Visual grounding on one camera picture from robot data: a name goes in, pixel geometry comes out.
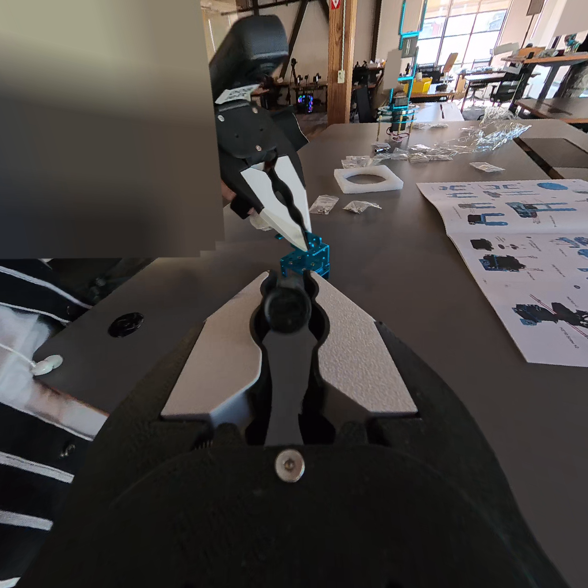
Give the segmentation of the black desk grommet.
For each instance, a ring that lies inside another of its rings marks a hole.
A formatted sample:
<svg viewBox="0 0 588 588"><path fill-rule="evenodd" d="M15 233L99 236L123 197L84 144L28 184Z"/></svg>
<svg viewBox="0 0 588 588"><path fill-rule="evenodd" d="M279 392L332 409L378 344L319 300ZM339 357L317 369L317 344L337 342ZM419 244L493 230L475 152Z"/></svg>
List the black desk grommet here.
<svg viewBox="0 0 588 588"><path fill-rule="evenodd" d="M126 313L117 317L108 327L110 337L121 339L135 333L144 322L144 315L139 312Z"/></svg>

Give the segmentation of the black office chair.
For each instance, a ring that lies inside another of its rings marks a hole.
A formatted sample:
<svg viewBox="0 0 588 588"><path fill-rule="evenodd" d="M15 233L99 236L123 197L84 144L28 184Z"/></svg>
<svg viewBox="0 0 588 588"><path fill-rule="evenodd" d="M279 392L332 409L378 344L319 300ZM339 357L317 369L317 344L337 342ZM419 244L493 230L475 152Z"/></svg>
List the black office chair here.
<svg viewBox="0 0 588 588"><path fill-rule="evenodd" d="M498 83L496 87L493 87L489 100L493 106L503 106L509 104L509 109L515 110L515 102L520 99L528 84L529 79L532 77L531 73L505 73L504 77Z"/></svg>

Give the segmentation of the white instruction booklet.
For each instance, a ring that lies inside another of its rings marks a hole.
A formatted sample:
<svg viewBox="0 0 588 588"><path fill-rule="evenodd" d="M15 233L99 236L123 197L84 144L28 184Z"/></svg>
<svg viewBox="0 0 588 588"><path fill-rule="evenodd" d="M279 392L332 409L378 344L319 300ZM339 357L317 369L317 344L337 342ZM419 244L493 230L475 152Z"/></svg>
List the white instruction booklet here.
<svg viewBox="0 0 588 588"><path fill-rule="evenodd" d="M417 187L526 361L587 367L587 182Z"/></svg>

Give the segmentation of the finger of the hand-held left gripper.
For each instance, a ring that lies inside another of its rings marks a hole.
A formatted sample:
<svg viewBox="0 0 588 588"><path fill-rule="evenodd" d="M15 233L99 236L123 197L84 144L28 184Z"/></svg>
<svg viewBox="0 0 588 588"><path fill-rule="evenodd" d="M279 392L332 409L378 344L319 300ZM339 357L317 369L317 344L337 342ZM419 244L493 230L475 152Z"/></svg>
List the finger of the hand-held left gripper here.
<svg viewBox="0 0 588 588"><path fill-rule="evenodd" d="M268 174L261 169L261 165L248 168L240 174L261 202L259 216L281 234L279 227L275 227L275 212L279 212L279 208L284 204L278 201ZM281 235L296 247L307 247L305 240L290 240L287 236Z"/></svg>
<svg viewBox="0 0 588 588"><path fill-rule="evenodd" d="M275 163L275 173L290 190L292 205L281 205L275 212L275 227L290 240L307 240L312 231L306 188L288 156L280 156Z"/></svg>

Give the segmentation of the white foam frame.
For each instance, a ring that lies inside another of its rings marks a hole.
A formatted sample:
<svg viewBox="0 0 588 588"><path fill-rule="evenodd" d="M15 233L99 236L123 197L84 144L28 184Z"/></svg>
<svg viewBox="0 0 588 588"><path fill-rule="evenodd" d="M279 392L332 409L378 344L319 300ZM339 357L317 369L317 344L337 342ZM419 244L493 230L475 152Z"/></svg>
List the white foam frame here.
<svg viewBox="0 0 588 588"><path fill-rule="evenodd" d="M352 181L352 178L357 176L376 178L378 181L371 180L367 183ZM385 165L335 169L334 178L344 194L391 192L401 190L404 185L404 182Z"/></svg>

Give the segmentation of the crumpled clear plastic wrap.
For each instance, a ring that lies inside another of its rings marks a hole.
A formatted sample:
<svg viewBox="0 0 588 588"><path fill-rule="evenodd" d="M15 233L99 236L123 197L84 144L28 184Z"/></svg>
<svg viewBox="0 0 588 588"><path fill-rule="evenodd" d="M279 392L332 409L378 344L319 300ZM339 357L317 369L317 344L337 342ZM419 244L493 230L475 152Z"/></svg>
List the crumpled clear plastic wrap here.
<svg viewBox="0 0 588 588"><path fill-rule="evenodd" d="M452 142L451 150L457 153L495 151L519 138L531 128L525 119L517 118L509 109L487 107L477 128L464 128L461 136Z"/></svg>

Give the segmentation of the large window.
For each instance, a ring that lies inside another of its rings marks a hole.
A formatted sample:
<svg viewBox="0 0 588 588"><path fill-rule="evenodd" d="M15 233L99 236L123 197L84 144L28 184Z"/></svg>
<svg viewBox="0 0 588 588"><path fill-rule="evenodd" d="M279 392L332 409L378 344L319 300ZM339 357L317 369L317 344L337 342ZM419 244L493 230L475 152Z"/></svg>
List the large window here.
<svg viewBox="0 0 588 588"><path fill-rule="evenodd" d="M441 67L457 53L452 71L489 65L510 8L511 1L428 1L417 64Z"/></svg>

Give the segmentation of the blue metal bracket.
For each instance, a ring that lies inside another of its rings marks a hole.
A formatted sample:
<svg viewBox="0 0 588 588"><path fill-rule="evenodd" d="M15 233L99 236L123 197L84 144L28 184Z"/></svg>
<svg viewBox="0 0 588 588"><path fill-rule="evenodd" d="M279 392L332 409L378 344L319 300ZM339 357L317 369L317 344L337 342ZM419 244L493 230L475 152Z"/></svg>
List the blue metal bracket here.
<svg viewBox="0 0 588 588"><path fill-rule="evenodd" d="M330 249L321 237L307 232L308 249L306 252L291 245L292 251L280 260L281 275L288 277L291 273L303 275L305 270L314 272L325 280L330 275Z"/></svg>

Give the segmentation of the black white striped garment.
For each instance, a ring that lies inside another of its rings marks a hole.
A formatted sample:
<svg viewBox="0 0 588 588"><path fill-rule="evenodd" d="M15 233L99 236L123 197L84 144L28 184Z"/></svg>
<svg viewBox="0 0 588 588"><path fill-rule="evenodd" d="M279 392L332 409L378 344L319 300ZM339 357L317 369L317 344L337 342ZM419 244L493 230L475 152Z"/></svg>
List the black white striped garment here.
<svg viewBox="0 0 588 588"><path fill-rule="evenodd" d="M39 362L43 376L1 349L1 587L122 587L107 572L121 528L111 504L157 468L157 417L142 405L106 422L151 370L158 349L138 330L107 334L119 316L145 311L62 281L48 262L1 260L1 343Z"/></svg>

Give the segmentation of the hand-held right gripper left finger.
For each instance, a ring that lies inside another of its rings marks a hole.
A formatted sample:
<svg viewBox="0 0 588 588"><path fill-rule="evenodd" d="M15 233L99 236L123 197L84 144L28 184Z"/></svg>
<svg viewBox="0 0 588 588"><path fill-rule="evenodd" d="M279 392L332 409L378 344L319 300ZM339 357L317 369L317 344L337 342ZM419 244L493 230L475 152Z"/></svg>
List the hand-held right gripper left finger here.
<svg viewBox="0 0 588 588"><path fill-rule="evenodd" d="M259 379L262 350L250 322L262 301L262 272L204 322L160 415L167 421L207 422L214 429L253 420L247 390Z"/></svg>

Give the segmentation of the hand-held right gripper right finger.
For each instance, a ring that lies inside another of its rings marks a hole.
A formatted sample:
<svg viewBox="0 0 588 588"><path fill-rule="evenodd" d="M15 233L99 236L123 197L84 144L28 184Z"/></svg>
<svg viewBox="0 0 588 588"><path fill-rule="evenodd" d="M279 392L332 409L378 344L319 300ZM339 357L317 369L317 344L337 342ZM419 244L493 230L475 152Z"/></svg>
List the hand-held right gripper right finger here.
<svg viewBox="0 0 588 588"><path fill-rule="evenodd" d="M313 348L302 414L324 419L412 417L417 407L376 321L323 277L305 271Z"/></svg>

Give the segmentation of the wooden pillar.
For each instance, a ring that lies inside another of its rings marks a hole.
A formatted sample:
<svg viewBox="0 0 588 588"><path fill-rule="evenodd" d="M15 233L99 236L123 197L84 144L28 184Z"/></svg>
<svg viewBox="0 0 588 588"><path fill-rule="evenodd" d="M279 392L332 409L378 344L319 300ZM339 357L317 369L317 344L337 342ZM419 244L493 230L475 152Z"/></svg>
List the wooden pillar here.
<svg viewBox="0 0 588 588"><path fill-rule="evenodd" d="M357 1L329 1L327 126L349 123Z"/></svg>

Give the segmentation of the wooden background table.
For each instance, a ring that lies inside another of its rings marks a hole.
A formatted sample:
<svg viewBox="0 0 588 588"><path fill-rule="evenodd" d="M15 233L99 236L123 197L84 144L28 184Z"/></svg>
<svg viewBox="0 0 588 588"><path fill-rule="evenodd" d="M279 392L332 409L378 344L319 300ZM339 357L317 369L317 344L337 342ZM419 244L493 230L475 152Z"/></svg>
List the wooden background table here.
<svg viewBox="0 0 588 588"><path fill-rule="evenodd" d="M539 56L504 56L500 59L505 63L516 63L522 66L542 66L548 67L549 73L546 77L545 83L541 89L538 99L543 100L546 99L549 89L555 80L557 72L560 67L563 66L573 66L579 63L583 63L587 61L587 52L568 52L564 55L548 55L544 57Z"/></svg>

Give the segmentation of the black electric screwdriver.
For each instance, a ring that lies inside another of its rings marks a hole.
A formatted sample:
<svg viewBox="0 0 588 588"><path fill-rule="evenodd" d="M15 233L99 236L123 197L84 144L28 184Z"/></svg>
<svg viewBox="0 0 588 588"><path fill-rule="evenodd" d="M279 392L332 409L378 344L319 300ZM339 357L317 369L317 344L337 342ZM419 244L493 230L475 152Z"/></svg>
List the black electric screwdriver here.
<svg viewBox="0 0 588 588"><path fill-rule="evenodd" d="M263 338L267 351L272 398L265 446L303 444L299 415L311 375L317 343L309 322L311 300L300 283L278 281L263 303L269 332Z"/></svg>

